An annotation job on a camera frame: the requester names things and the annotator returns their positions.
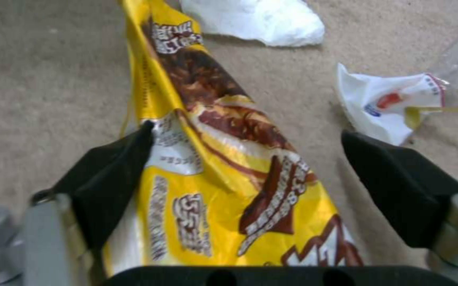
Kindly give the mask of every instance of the white crumpled paper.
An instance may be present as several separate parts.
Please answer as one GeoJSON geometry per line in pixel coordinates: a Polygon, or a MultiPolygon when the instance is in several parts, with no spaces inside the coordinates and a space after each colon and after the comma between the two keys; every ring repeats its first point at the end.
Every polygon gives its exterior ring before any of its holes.
{"type": "Polygon", "coordinates": [[[428,73],[379,77],[351,74],[338,64],[337,88],[356,131],[393,145],[413,133],[405,123],[406,107],[444,106],[444,91],[428,73]]]}
{"type": "Polygon", "coordinates": [[[316,45],[324,24],[302,0],[180,0],[207,34],[259,40],[268,46],[316,45]]]}

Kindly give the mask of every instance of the crumpled plastic bag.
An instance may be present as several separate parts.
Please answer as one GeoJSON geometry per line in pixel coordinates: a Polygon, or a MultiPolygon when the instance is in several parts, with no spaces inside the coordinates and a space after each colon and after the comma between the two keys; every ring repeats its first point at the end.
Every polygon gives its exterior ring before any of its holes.
{"type": "Polygon", "coordinates": [[[259,40],[268,46],[316,45],[325,27],[302,0],[180,0],[206,34],[259,40]]]}
{"type": "Polygon", "coordinates": [[[458,112],[458,38],[427,73],[378,77],[350,74],[338,64],[337,88],[358,132],[400,145],[429,114],[458,112]]]}

